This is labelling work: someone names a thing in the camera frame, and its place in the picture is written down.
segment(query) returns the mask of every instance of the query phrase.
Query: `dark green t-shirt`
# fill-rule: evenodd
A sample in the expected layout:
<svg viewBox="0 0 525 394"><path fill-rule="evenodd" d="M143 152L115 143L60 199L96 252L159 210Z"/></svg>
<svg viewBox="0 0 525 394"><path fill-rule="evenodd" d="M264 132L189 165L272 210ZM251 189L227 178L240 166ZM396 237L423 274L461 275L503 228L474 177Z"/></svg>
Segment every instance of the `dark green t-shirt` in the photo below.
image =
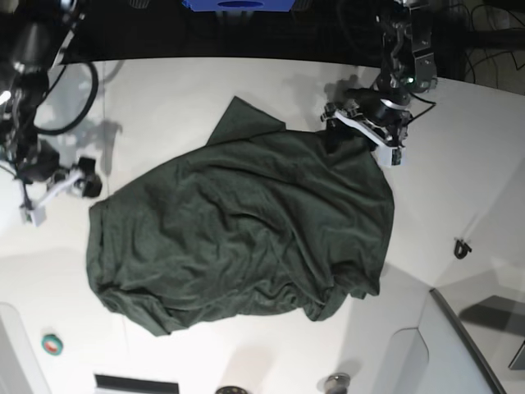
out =
<svg viewBox="0 0 525 394"><path fill-rule="evenodd" d="M154 335L377 295L390 187L366 140L324 141L234 98L206 146L91 208L91 288Z"/></svg>

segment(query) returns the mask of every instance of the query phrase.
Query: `metal knob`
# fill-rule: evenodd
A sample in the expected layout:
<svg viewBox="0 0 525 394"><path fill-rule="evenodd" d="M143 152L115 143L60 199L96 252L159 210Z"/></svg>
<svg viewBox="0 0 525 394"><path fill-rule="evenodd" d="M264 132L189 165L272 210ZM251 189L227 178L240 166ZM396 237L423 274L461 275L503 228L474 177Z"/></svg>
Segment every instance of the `metal knob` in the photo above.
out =
<svg viewBox="0 0 525 394"><path fill-rule="evenodd" d="M349 385L349 375L346 373L334 373L325 382L325 394L346 394Z"/></svg>
<svg viewBox="0 0 525 394"><path fill-rule="evenodd" d="M215 394L248 394L246 390L236 386L219 388Z"/></svg>

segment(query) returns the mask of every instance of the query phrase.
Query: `table surface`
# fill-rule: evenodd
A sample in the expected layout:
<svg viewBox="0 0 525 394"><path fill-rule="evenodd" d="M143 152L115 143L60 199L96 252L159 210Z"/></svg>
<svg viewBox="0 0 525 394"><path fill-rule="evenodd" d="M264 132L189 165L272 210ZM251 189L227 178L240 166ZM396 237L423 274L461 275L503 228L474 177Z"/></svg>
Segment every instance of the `table surface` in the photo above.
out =
<svg viewBox="0 0 525 394"><path fill-rule="evenodd" d="M101 198L203 146L234 96L290 129L317 131L338 80L369 86L377 75L365 67L233 58L97 66L103 82L88 118L51 141L65 164L80 154L99 159ZM38 122L51 127L72 119L88 92L87 70L70 66ZM184 394L211 393L227 383L265 394L315 392L336 370L354 376L350 392L370 392L391 335L418 325L428 288L491 268L490 262L461 268L452 255L454 238L473 233L525 157L525 97L452 80L440 80L424 97L438 105L411 126L407 164L385 169L396 211L382 294L348 299L324 323L295 311L152 338L109 314L88 288L84 251L93 201L60 196L42 227L24 227L17 222L18 189L0 175L0 301L20 311L53 394L72 387L93 392L93 372L173 380ZM425 106L414 102L413 112ZM39 349L49 332L65 343L60 357Z"/></svg>

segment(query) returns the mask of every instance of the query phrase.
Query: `black metal clip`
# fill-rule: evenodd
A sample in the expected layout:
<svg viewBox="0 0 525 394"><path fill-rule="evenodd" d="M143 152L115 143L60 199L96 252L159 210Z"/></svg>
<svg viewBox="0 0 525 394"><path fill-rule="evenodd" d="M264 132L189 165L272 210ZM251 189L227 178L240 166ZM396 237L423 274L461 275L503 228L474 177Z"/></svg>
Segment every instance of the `black metal clip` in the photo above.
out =
<svg viewBox="0 0 525 394"><path fill-rule="evenodd" d="M473 251L473 248L463 240L456 240L456 246L454 247L454 256L456 259L462 260L467 257L467 254Z"/></svg>

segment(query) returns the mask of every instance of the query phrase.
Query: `silver screw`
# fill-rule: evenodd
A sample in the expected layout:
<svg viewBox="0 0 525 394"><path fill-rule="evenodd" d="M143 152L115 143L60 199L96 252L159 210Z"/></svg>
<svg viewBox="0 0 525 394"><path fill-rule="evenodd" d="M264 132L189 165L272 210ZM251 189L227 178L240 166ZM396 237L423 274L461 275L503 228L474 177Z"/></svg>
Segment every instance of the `silver screw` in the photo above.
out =
<svg viewBox="0 0 525 394"><path fill-rule="evenodd" d="M325 382L325 394L346 394L350 385L350 376L346 373L334 373Z"/></svg>

